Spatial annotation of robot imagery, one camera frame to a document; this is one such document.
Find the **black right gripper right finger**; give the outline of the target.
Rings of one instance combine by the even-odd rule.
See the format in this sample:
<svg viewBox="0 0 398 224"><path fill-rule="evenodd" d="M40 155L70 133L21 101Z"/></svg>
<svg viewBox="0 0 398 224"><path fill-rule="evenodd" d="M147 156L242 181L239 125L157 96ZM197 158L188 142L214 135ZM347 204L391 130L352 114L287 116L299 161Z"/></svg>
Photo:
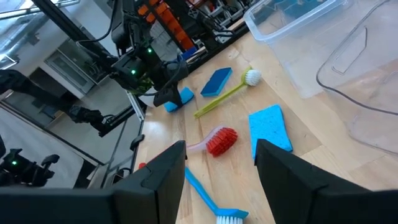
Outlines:
<svg viewBox="0 0 398 224"><path fill-rule="evenodd" d="M276 224L398 224L398 190L366 189L265 139L254 163Z"/></svg>

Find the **blue dish brush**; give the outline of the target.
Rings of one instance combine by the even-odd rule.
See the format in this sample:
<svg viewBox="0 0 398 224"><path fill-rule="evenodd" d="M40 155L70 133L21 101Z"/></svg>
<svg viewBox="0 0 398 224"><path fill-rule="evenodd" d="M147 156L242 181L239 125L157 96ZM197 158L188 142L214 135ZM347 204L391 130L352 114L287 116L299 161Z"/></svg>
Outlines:
<svg viewBox="0 0 398 224"><path fill-rule="evenodd" d="M185 167L185 178L189 184L196 190L198 195L213 212L216 218L216 224L243 224L249 212L237 208L220 208L208 195L200 181L193 175L188 167Z"/></svg>

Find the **clear deep plastic bin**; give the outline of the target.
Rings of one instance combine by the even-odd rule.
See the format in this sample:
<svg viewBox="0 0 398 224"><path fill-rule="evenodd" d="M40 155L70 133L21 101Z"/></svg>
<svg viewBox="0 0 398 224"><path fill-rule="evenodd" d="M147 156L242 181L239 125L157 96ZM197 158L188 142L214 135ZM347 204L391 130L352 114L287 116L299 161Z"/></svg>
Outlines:
<svg viewBox="0 0 398 224"><path fill-rule="evenodd" d="M315 76L347 31L354 0L258 0L244 14L252 36L268 45L302 98L321 91Z"/></svg>

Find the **orange storage bins rack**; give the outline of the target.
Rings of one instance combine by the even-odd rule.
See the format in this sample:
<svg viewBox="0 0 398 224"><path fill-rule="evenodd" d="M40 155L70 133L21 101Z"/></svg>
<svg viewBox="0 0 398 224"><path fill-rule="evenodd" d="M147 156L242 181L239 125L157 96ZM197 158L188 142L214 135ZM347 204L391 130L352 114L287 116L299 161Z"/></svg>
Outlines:
<svg viewBox="0 0 398 224"><path fill-rule="evenodd" d="M166 0L141 1L138 14L150 25L158 23L183 53L195 46Z"/></svg>

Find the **dark blue sponge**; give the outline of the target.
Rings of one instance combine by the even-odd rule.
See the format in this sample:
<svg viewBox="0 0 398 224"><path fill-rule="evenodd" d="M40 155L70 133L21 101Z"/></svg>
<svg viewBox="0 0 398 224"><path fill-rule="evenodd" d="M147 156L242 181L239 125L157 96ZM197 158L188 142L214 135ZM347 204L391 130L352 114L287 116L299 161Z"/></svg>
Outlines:
<svg viewBox="0 0 398 224"><path fill-rule="evenodd" d="M231 67L220 68L215 70L200 94L203 97L218 96L224 88L233 70Z"/></svg>

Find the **silver metal frame bracket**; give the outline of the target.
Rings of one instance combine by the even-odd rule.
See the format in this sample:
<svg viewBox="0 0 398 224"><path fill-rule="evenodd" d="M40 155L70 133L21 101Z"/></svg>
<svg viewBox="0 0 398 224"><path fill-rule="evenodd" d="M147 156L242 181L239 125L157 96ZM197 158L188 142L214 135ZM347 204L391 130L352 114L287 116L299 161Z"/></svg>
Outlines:
<svg viewBox="0 0 398 224"><path fill-rule="evenodd" d="M139 103L139 100L130 91L127 91L126 94L134 111L136 112L136 116L140 121L144 121L145 115Z"/></svg>

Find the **clear plastic handled tray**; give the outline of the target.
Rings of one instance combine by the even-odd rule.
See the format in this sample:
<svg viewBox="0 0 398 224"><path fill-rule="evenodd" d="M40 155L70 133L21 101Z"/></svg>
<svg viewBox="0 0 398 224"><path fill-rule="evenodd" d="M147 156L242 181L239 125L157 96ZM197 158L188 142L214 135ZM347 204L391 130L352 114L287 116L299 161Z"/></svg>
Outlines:
<svg viewBox="0 0 398 224"><path fill-rule="evenodd" d="M316 81L351 138L398 156L398 0L359 0Z"/></svg>

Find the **red suction cup dish brush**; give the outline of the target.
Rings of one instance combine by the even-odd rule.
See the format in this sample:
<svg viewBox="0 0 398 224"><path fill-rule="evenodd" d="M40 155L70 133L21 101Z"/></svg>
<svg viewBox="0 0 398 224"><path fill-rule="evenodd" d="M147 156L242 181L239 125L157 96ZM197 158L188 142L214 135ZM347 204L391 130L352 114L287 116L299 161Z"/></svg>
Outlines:
<svg viewBox="0 0 398 224"><path fill-rule="evenodd" d="M173 167L177 162L187 160L199 154L219 157L228 151L238 140L235 129L218 126L196 144L187 145L185 140L178 140L156 155L149 162L141 162L138 169L163 170Z"/></svg>

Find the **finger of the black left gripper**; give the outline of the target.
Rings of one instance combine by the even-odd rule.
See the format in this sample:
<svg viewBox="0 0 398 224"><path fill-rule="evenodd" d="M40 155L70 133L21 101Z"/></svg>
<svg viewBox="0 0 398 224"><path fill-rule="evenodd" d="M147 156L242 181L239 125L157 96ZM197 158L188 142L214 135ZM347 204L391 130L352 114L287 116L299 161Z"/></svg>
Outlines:
<svg viewBox="0 0 398 224"><path fill-rule="evenodd" d="M158 93L155 94L153 100L155 107L163 105L167 102L175 104L178 108L183 106L177 85L172 85L164 90L159 90Z"/></svg>

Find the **green dish brush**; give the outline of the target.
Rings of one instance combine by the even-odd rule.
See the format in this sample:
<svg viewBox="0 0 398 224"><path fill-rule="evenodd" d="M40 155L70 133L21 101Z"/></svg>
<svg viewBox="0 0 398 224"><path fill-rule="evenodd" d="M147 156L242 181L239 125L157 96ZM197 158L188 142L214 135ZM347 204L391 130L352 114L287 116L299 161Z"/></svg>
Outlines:
<svg viewBox="0 0 398 224"><path fill-rule="evenodd" d="M199 118L216 108L222 101L236 93L238 90L242 89L245 86L256 86L261 79L261 73L258 70L254 70L252 67L249 67L245 70L245 72L241 75L241 81L238 85L223 93L221 96L216 97L214 100L209 102L207 105L197 110L193 116L194 118Z"/></svg>

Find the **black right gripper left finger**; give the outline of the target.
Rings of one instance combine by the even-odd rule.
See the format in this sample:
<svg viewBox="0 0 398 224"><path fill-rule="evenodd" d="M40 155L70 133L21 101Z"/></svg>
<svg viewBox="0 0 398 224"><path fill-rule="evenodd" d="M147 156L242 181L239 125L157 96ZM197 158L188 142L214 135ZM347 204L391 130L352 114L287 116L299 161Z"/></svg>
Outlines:
<svg viewBox="0 0 398 224"><path fill-rule="evenodd" d="M0 224L175 224L186 143L103 189L0 188Z"/></svg>

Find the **light blue sponge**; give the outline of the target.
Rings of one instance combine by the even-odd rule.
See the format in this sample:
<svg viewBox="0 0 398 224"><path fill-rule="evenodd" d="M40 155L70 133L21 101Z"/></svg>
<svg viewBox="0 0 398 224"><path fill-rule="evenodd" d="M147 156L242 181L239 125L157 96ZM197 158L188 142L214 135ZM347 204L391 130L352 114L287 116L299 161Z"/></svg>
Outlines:
<svg viewBox="0 0 398 224"><path fill-rule="evenodd" d="M182 101L182 106L189 103L195 96L194 93L191 91L191 89L189 89L188 87L183 88L179 93L180 93L180 97L181 97L181 101ZM174 104L172 102L167 102L164 104L164 108L165 108L166 112L168 112L168 113L177 111L182 106L177 106L176 104Z"/></svg>
<svg viewBox="0 0 398 224"><path fill-rule="evenodd" d="M253 159L256 157L258 139L265 139L287 152L293 151L280 105L271 105L252 113L248 116L248 121Z"/></svg>

